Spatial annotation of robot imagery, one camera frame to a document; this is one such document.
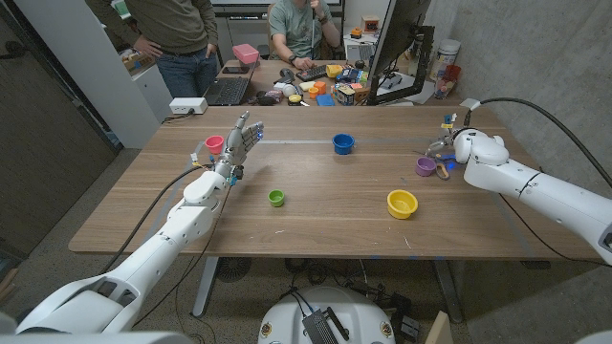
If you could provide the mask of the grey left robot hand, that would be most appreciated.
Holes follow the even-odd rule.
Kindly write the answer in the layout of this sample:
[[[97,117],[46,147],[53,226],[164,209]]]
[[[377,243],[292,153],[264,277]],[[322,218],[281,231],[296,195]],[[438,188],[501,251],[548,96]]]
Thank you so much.
[[[250,112],[245,111],[238,118],[224,141],[218,161],[214,164],[214,171],[229,180],[242,179],[243,163],[248,152],[263,138],[263,122],[258,121],[246,126],[249,116]]]

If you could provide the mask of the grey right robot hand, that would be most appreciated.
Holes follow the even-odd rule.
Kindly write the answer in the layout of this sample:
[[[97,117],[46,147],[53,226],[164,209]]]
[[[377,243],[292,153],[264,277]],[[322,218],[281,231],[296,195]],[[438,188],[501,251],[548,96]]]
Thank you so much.
[[[434,157],[439,151],[452,146],[452,136],[443,136],[432,142],[425,151],[427,157]]]

